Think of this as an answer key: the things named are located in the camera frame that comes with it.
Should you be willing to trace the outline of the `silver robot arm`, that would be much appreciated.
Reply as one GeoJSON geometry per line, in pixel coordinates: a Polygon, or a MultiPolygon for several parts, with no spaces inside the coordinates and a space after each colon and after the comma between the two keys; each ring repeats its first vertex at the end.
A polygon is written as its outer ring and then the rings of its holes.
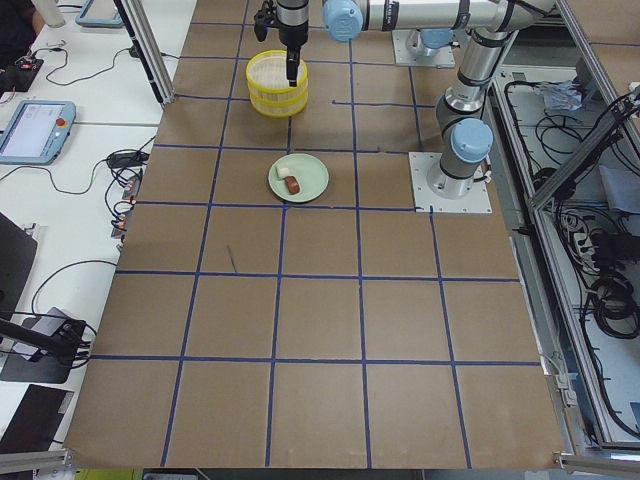
{"type": "Polygon", "coordinates": [[[326,1],[323,24],[330,37],[349,42],[367,30],[465,30],[470,40],[455,82],[436,107],[443,152],[427,174],[442,198],[465,196],[493,134],[482,121],[483,95],[510,48],[511,38],[553,9],[551,1],[326,1]]]}

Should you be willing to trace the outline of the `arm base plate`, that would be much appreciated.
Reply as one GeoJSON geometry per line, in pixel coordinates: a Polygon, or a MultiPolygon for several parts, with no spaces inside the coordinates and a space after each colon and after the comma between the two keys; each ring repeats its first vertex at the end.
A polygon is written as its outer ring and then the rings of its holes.
{"type": "Polygon", "coordinates": [[[491,214],[481,165],[472,177],[458,180],[442,171],[440,157],[439,152],[409,153],[414,209],[422,213],[491,214]]]}
{"type": "Polygon", "coordinates": [[[455,66],[453,30],[395,30],[392,32],[392,40],[397,65],[438,69],[455,66]]]}

